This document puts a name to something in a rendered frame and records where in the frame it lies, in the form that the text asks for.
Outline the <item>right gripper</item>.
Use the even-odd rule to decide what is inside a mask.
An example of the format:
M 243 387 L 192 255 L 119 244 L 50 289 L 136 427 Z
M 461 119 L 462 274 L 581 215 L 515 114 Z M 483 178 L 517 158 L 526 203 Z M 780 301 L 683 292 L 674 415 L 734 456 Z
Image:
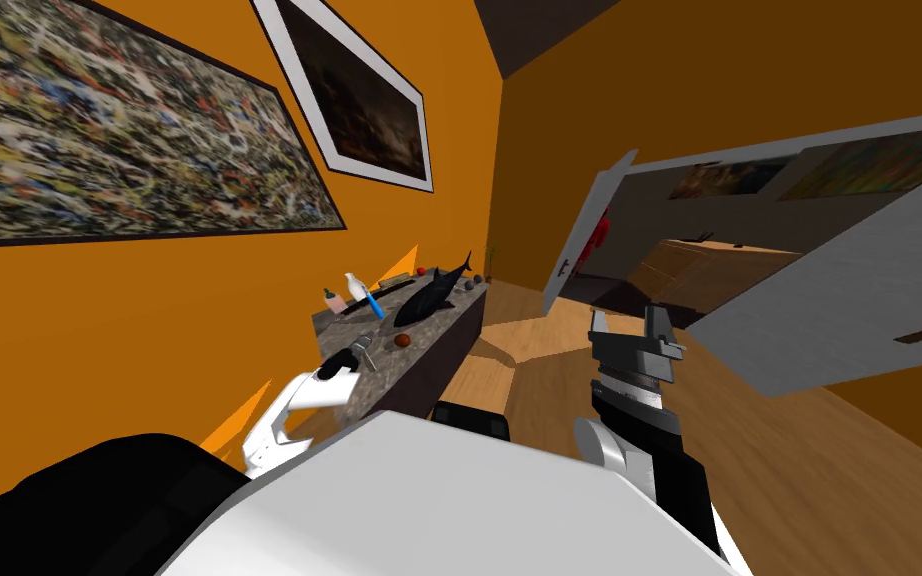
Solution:
M 646 337 L 609 331 L 606 313 L 601 308 L 594 308 L 588 338 L 592 344 L 592 356 L 602 367 L 662 381 L 674 380 L 672 362 L 683 359 L 685 347 L 676 343 L 665 306 L 646 305 Z

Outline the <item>stone-topped dark sideboard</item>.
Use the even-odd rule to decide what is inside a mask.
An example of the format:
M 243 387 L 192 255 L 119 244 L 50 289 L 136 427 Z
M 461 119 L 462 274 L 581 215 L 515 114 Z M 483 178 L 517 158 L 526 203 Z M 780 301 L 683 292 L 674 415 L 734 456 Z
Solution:
M 396 325 L 401 308 L 436 279 L 448 280 L 451 268 L 431 268 L 424 275 L 380 289 L 379 318 L 369 304 L 351 303 L 341 314 L 324 311 L 313 317 L 320 355 L 324 358 L 360 336 L 369 336 L 370 364 L 361 363 L 360 378 L 350 399 L 332 410 L 340 428 L 381 411 L 424 418 L 444 393 L 483 329 L 486 283 L 476 283 L 470 269 L 460 269 L 445 292 L 448 308 L 428 317 Z

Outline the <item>wooden cabinet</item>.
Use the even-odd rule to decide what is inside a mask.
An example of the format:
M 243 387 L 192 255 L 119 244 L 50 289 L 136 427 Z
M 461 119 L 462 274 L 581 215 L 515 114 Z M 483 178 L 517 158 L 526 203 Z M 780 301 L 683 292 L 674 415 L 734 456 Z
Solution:
M 652 302 L 709 314 L 799 259 L 797 252 L 665 239 L 627 276 Z

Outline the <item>red object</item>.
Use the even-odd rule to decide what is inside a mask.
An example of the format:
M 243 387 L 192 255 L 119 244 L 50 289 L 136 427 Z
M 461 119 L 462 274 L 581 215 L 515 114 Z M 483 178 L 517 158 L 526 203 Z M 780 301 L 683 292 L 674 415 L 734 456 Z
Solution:
M 577 268 L 581 268 L 581 266 L 586 262 L 586 260 L 589 258 L 591 253 L 595 249 L 600 248 L 603 242 L 605 241 L 609 233 L 609 228 L 611 228 L 611 220 L 609 220 L 608 213 L 609 213 L 609 209 L 606 208 L 603 214 L 601 215 L 601 218 L 598 220 L 596 227 L 591 233 L 589 240 L 587 241 L 584 249 L 582 250 L 579 256 L 579 259 L 577 261 Z

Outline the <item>narrow grey door leaf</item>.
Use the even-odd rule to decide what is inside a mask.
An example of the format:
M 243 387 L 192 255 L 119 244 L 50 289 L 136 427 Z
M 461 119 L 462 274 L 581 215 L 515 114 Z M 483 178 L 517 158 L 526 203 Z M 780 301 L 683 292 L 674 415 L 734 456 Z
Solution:
M 637 154 L 637 149 L 630 150 L 612 167 L 596 175 L 578 216 L 572 225 L 572 229 L 569 235 L 567 235 L 560 255 L 553 265 L 553 270 L 543 291 L 542 314 L 544 316 L 549 314 L 552 304 L 558 297 L 566 280 L 571 276 L 571 270 L 578 260 L 582 249 L 589 240 L 604 210 L 609 203 L 611 203 L 613 196 Z M 557 277 L 558 266 L 563 259 L 569 259 L 569 268 L 567 268 L 564 276 Z

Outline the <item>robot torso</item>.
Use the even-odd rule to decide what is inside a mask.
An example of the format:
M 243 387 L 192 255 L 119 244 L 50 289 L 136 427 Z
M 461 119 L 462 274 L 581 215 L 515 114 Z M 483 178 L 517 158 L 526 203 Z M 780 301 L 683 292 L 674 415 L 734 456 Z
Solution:
M 752 576 L 602 466 L 383 411 L 257 476 L 158 576 Z

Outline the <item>large grey door leaf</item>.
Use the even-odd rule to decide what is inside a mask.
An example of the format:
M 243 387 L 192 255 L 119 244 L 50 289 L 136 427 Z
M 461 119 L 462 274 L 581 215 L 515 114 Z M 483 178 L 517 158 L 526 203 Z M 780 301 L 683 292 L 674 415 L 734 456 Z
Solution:
M 693 324 L 766 396 L 922 365 L 922 186 Z

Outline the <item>large multicolour abstract painting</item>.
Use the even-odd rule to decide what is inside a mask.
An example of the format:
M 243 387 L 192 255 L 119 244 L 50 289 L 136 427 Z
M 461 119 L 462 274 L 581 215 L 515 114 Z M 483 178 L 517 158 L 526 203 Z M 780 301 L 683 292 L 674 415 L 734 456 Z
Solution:
M 0 247 L 344 225 L 272 85 L 94 0 L 0 0 Z

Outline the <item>dark brownish wall picture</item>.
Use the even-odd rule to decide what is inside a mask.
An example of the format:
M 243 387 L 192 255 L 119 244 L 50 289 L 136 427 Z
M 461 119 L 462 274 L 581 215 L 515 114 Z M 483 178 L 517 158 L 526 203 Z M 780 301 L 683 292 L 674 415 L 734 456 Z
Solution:
M 795 155 L 732 163 L 695 164 L 679 181 L 670 200 L 697 199 L 759 193 Z

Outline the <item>dark picture with white frame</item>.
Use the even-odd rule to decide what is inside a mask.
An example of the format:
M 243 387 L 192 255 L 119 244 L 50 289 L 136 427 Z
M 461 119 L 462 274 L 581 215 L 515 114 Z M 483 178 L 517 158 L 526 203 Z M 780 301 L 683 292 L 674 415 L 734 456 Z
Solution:
M 422 93 L 327 0 L 249 0 L 328 170 L 430 193 Z

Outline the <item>green and yellow wall picture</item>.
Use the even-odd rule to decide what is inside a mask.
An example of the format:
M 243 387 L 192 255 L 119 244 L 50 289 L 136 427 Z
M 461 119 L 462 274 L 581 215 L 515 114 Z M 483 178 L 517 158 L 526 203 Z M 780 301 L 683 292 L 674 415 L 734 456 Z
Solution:
M 844 143 L 780 201 L 879 193 L 922 186 L 922 131 Z

